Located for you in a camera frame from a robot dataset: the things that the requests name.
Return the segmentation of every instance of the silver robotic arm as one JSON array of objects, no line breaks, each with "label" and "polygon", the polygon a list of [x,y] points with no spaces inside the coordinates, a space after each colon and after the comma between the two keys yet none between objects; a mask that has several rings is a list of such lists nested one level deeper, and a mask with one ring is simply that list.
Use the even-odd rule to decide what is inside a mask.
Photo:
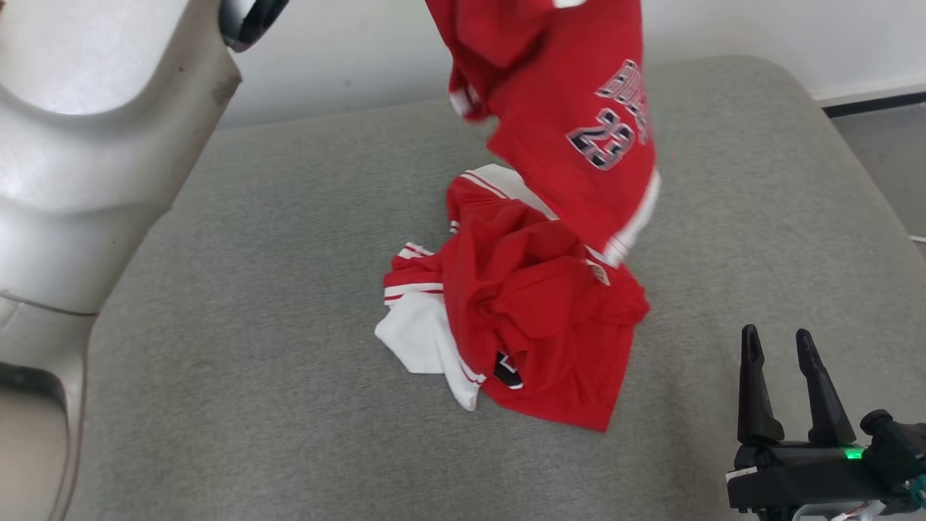
[{"label": "silver robotic arm", "polygon": [[286,0],[0,2],[0,511],[64,518],[87,341]]}]

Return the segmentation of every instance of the green led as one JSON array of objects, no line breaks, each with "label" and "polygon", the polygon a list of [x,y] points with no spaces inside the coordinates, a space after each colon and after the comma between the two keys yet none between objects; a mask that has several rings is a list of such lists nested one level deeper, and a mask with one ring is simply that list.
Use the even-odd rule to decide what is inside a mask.
[{"label": "green led", "polygon": [[843,449],[846,460],[860,460],[864,451],[864,447],[846,447]]}]

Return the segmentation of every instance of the black baseboard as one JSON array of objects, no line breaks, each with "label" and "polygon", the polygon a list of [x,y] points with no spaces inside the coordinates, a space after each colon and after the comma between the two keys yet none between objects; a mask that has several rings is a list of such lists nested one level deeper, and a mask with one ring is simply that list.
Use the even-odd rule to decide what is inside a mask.
[{"label": "black baseboard", "polygon": [[871,99],[869,101],[834,105],[832,107],[824,107],[823,112],[826,112],[826,115],[831,118],[839,118],[840,116],[872,112],[873,110],[884,110],[886,108],[905,107],[907,105],[918,105],[920,103],[926,103],[926,93],[893,95],[891,97]]}]

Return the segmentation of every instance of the jersey number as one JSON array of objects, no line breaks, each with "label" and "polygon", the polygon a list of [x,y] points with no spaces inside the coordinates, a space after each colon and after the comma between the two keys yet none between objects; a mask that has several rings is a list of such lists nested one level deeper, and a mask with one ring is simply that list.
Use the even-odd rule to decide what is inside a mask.
[{"label": "jersey number", "polygon": [[566,137],[598,170],[610,170],[633,146],[633,130],[610,108],[601,109],[598,121],[600,127],[577,129]]}]

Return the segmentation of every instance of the red cloth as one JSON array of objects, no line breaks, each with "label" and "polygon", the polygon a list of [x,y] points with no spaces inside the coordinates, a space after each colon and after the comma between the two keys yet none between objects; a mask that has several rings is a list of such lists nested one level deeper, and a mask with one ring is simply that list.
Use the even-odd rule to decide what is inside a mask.
[{"label": "red cloth", "polygon": [[426,0],[454,59],[455,108],[499,119],[488,147],[619,265],[658,192],[640,0]]},{"label": "red cloth", "polygon": [[451,183],[447,208],[457,233],[435,254],[403,250],[385,277],[387,299],[442,284],[464,362],[492,375],[504,353],[523,382],[510,388],[489,377],[489,396],[520,413],[607,430],[633,326],[649,311],[643,289],[625,267],[594,263],[561,221],[477,172]]}]

